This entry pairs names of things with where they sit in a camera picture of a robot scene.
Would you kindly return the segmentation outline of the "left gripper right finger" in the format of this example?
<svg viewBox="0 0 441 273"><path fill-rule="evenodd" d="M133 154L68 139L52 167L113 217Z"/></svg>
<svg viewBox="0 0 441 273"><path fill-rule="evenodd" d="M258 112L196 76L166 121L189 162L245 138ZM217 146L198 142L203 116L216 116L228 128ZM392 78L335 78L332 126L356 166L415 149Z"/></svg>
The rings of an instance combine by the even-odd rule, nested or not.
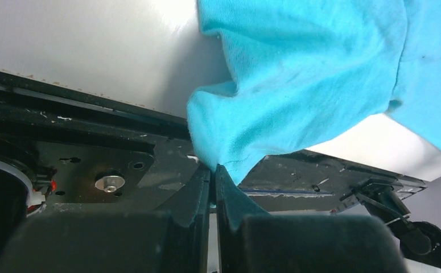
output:
<svg viewBox="0 0 441 273"><path fill-rule="evenodd" d="M406 272L391 232L369 216L273 215L215 172L221 272Z"/></svg>

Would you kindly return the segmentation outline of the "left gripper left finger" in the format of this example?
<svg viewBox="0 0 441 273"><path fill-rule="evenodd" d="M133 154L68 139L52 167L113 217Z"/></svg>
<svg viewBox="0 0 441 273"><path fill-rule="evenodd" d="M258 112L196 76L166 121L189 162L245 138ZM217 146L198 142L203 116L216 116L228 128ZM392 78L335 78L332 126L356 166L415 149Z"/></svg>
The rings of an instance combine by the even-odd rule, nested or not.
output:
<svg viewBox="0 0 441 273"><path fill-rule="evenodd" d="M211 172L149 212L86 210L29 218L9 240L0 272L206 272Z"/></svg>

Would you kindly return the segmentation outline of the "turquoise t shirt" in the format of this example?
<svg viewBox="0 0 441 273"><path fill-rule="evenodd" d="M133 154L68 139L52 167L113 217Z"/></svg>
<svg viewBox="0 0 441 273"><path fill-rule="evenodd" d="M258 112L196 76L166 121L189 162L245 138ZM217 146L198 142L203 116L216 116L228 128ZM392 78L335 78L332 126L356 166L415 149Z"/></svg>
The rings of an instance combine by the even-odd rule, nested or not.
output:
<svg viewBox="0 0 441 273"><path fill-rule="evenodd" d="M187 103L199 160L239 184L268 155L385 113L441 151L441 1L198 1L231 80Z"/></svg>

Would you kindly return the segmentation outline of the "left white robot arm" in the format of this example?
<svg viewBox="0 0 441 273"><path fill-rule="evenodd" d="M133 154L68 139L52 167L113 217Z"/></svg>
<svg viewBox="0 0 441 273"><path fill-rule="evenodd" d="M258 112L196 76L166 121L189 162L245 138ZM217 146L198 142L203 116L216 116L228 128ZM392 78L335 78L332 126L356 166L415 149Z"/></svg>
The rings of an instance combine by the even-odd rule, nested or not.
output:
<svg viewBox="0 0 441 273"><path fill-rule="evenodd" d="M24 175L0 162L0 272L205 272L216 203L221 272L406 272L390 231L367 216L269 214L223 166L199 167L148 213L27 219Z"/></svg>

